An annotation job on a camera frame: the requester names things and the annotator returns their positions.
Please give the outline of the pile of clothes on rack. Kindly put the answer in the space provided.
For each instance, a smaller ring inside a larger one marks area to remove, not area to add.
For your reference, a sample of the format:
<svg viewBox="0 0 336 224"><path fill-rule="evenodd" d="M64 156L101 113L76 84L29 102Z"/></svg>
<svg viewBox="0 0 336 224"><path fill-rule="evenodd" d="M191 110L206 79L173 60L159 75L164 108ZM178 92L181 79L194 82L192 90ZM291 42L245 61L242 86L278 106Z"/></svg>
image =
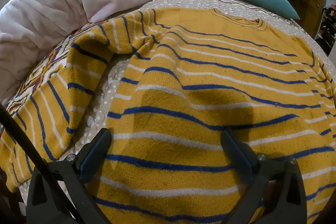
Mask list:
<svg viewBox="0 0 336 224"><path fill-rule="evenodd" d="M335 44L336 10L335 5L323 9L322 21L315 41L328 56Z"/></svg>

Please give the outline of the colourful geometric patterned blanket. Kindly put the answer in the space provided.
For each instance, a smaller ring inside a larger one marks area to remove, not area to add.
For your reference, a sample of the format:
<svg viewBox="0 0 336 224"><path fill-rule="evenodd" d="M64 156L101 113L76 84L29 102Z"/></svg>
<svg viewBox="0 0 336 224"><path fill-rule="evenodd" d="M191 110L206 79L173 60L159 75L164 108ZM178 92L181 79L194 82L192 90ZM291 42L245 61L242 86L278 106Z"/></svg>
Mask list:
<svg viewBox="0 0 336 224"><path fill-rule="evenodd" d="M27 78L21 83L18 91L7 101L5 109L13 115L19 108L58 71L66 67L67 56L71 44L94 28L96 24L86 24L70 34L60 42L52 51L46 54L31 70Z"/></svg>

